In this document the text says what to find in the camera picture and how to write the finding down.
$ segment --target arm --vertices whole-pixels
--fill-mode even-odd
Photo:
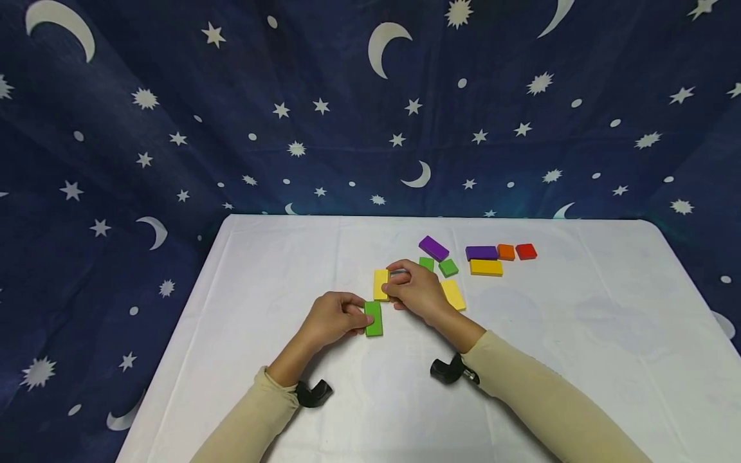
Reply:
[[[257,463],[290,421],[299,401],[296,383],[311,358],[324,346],[362,333],[373,323],[351,293],[326,293],[311,308],[299,332],[208,436],[191,463]]]
[[[437,276],[408,260],[384,287],[397,310],[409,309],[438,330],[476,371],[480,387],[507,404],[564,463],[651,463],[586,395],[544,364],[486,331],[445,299]]]

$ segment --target yellow block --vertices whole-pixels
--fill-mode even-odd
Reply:
[[[451,303],[456,310],[465,310],[465,301],[461,292],[458,289],[458,284],[455,280],[442,280],[440,282],[442,290],[445,292],[445,298]]]
[[[471,259],[471,275],[502,276],[505,274],[501,261]]]
[[[373,275],[373,300],[374,301],[387,301],[388,294],[384,293],[381,289],[381,285],[388,283],[388,270],[376,270]]]

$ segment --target rectangular block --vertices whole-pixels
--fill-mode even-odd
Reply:
[[[435,271],[435,259],[431,257],[420,257],[419,264],[431,272]]]
[[[424,237],[419,242],[419,248],[432,256],[432,258],[438,262],[446,260],[451,254],[449,250],[445,249],[442,244],[436,242],[430,236]]]
[[[463,295],[461,295],[458,289],[458,284],[455,280],[442,280],[440,282],[442,290],[445,292],[445,298],[448,302],[455,307],[456,310],[465,310],[465,301]]]
[[[458,273],[458,266],[456,266],[456,263],[452,259],[446,259],[440,262],[440,271],[445,278],[448,278]]]
[[[469,261],[471,259],[496,261],[499,258],[499,252],[496,246],[466,246],[465,258]]]
[[[373,323],[365,327],[366,336],[381,336],[383,335],[383,319],[381,318],[381,303],[375,301],[368,301],[365,303],[366,315],[373,316]]]
[[[513,261],[514,260],[514,246],[512,244],[500,244],[496,247],[499,251],[500,261]]]
[[[504,269],[502,269],[502,261],[471,259],[468,263],[471,266],[471,275],[502,276],[505,274]]]
[[[376,270],[373,274],[373,299],[376,301],[387,301],[388,294],[384,293],[381,285],[388,283],[388,270]]]

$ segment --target purple block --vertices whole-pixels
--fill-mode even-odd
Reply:
[[[499,258],[499,253],[496,251],[496,246],[466,246],[465,258],[481,259],[483,261],[496,261]]]
[[[419,247],[438,262],[444,261],[451,253],[449,250],[445,249],[442,244],[436,242],[429,236],[426,236],[419,242]]]

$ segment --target green block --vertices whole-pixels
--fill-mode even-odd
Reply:
[[[456,267],[455,262],[453,262],[451,259],[446,259],[440,262],[440,271],[443,275],[445,275],[445,278],[447,278],[458,273],[458,267]]]
[[[419,264],[431,272],[435,271],[435,259],[431,257],[420,257]]]
[[[381,320],[381,303],[368,301],[365,303],[365,313],[373,316],[373,323],[365,327],[366,336],[382,336],[383,321]]]

